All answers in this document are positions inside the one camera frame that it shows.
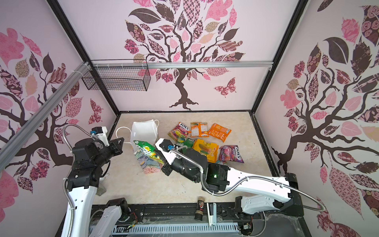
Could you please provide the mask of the green snack packet front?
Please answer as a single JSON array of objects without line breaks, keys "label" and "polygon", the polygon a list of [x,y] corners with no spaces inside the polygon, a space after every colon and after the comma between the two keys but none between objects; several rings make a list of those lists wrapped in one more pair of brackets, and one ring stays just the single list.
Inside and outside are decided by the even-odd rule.
[{"label": "green snack packet front", "polygon": [[160,158],[157,153],[157,149],[146,141],[134,140],[134,144],[144,153],[145,156],[153,159],[154,161],[164,164],[163,160]]}]

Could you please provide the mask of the green snack packet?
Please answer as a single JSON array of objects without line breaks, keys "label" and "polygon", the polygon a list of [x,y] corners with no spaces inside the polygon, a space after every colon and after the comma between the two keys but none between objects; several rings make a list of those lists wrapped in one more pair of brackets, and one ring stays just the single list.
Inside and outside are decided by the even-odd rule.
[{"label": "green snack packet", "polygon": [[187,146],[188,148],[192,148],[194,143],[195,141],[193,139],[183,137],[179,137],[177,141],[178,146]]},{"label": "green snack packet", "polygon": [[134,144],[144,153],[145,156],[153,159],[154,161],[164,164],[163,160],[160,158],[157,153],[157,149],[146,141],[134,140]]}]

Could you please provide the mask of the floral paper gift bag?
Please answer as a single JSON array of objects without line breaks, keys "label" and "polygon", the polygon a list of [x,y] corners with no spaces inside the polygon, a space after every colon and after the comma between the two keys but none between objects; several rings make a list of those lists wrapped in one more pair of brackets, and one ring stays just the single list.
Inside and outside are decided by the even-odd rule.
[{"label": "floral paper gift bag", "polygon": [[126,139],[125,144],[132,146],[133,154],[145,174],[161,172],[164,161],[157,154],[155,143],[158,139],[159,120],[151,119],[148,121],[135,121],[131,128],[121,126],[116,129],[118,132],[127,130],[130,138]]}]

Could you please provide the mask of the pink Fox's candy packet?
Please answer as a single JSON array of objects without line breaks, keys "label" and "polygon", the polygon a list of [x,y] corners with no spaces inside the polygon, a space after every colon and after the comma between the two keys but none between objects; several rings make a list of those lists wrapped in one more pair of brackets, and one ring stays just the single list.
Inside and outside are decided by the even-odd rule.
[{"label": "pink Fox's candy packet", "polygon": [[220,148],[219,160],[221,162],[238,162],[244,163],[244,160],[239,152],[237,145],[225,145]]}]

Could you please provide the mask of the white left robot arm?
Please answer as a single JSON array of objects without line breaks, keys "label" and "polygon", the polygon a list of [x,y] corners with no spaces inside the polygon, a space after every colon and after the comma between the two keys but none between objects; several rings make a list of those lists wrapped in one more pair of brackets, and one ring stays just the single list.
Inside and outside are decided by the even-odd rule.
[{"label": "white left robot arm", "polygon": [[98,126],[85,134],[88,136],[71,145],[66,136],[68,124],[63,126],[63,141],[73,156],[71,170],[63,181],[63,191],[68,201],[63,237],[108,237],[120,218],[127,218],[131,210],[125,198],[107,202],[102,216],[91,231],[90,222],[94,212],[92,206],[101,178],[106,172],[103,166],[111,158],[122,154],[123,138],[108,140],[107,128]]}]

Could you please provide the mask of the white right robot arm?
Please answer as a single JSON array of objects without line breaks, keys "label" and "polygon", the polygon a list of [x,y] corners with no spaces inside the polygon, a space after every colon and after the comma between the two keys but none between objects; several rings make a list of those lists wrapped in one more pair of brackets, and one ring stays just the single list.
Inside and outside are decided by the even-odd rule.
[{"label": "white right robot arm", "polygon": [[237,213],[253,215],[258,212],[279,211],[293,217],[304,216],[304,210],[326,211],[321,201],[298,189],[295,174],[281,177],[267,177],[250,174],[234,168],[209,163],[205,156],[194,149],[173,145],[158,146],[158,155],[163,158],[163,172],[169,176],[175,171],[214,197],[223,197],[234,191],[250,193],[249,197],[238,196],[235,199]]}]

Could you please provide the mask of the yellow-pink Fox's candy packet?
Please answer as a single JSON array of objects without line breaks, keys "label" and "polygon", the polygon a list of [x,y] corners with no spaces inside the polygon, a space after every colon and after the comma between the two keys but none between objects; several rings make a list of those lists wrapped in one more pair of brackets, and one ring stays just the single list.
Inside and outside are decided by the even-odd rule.
[{"label": "yellow-pink Fox's candy packet", "polygon": [[179,122],[172,130],[169,131],[168,136],[175,141],[179,138],[186,138],[190,134],[190,129],[184,123]]}]

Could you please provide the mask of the yellow snack packet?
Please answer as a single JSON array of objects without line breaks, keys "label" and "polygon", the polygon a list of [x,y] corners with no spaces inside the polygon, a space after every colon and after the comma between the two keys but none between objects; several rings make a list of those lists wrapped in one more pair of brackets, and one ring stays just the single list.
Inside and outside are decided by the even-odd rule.
[{"label": "yellow snack packet", "polygon": [[206,156],[208,162],[217,162],[219,145],[217,145],[216,143],[210,143],[202,139],[196,139],[192,148],[199,152],[201,155]]}]

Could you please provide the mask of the orange snack packet right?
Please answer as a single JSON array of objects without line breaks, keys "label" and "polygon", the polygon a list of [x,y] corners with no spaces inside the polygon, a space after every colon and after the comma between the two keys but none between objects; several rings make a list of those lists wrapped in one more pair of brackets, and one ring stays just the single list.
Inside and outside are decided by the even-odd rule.
[{"label": "orange snack packet right", "polygon": [[217,123],[214,123],[208,130],[208,135],[217,138],[222,142],[225,142],[231,132],[231,129],[225,128]]}]

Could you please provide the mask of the brown cylindrical bottle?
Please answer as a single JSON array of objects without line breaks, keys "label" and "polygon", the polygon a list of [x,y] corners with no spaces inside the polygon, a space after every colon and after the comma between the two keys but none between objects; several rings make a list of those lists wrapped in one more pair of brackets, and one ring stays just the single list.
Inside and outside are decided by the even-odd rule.
[{"label": "brown cylindrical bottle", "polygon": [[198,197],[197,203],[196,203],[195,216],[194,216],[194,219],[197,221],[203,220],[204,204],[205,204],[205,198],[204,197]]}]

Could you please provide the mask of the white clip bracket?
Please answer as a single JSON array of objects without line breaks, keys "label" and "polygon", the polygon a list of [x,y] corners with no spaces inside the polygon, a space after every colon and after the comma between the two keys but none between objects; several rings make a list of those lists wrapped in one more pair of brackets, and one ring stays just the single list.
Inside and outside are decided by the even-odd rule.
[{"label": "white clip bracket", "polygon": [[210,227],[217,225],[217,204],[215,202],[213,203],[207,203],[207,219],[208,224]]}]

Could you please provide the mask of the aluminium rail back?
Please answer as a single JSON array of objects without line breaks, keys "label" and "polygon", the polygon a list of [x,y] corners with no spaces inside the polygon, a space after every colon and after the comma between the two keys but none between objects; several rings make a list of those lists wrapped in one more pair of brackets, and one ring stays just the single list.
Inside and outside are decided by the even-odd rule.
[{"label": "aluminium rail back", "polygon": [[189,68],[272,68],[272,61],[235,61],[235,62],[143,62],[143,63],[92,63],[95,68],[100,67],[140,67],[144,69],[189,69]]}]

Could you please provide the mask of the aluminium rail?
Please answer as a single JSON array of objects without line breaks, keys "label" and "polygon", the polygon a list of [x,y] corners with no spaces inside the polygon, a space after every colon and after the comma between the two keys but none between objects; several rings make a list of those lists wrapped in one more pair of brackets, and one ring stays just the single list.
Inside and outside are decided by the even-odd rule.
[{"label": "aluminium rail", "polygon": [[36,132],[43,121],[52,113],[53,109],[61,102],[64,96],[74,85],[90,70],[88,62],[81,63],[70,76],[63,82],[51,97],[39,108],[37,112],[21,127],[9,142],[1,149],[1,170],[11,162],[22,146]]},{"label": "aluminium rail", "polygon": [[92,63],[95,68],[100,67],[140,67],[144,69],[189,69],[189,68],[272,68],[272,61],[235,61],[235,62],[143,62],[143,63]]}]

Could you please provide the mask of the aluminium rail left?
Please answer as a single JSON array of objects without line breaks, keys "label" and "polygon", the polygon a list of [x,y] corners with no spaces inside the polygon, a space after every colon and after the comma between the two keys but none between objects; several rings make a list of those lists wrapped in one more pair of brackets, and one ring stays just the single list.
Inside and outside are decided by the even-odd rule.
[{"label": "aluminium rail left", "polygon": [[90,70],[88,62],[81,63],[70,76],[63,82],[51,97],[39,108],[37,112],[21,127],[9,142],[1,149],[1,170],[11,162],[22,146],[36,132],[43,121],[52,113],[53,109],[61,102],[64,96],[74,85]]}]

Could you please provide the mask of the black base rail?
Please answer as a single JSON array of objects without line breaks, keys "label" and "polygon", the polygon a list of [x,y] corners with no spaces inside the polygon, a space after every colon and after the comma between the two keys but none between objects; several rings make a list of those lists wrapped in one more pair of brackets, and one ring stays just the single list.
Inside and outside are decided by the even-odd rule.
[{"label": "black base rail", "polygon": [[[196,203],[166,203],[166,204],[128,204],[131,214],[121,218],[116,225],[148,224],[189,224],[206,223],[207,207],[204,205],[202,221],[194,219]],[[311,233],[303,217],[286,216],[277,211],[253,215],[237,213],[233,202],[217,203],[217,224],[237,223],[238,233],[208,233],[208,234],[158,234],[158,235],[122,235],[112,237],[133,236],[237,236],[258,235],[260,237],[309,237]]]}]

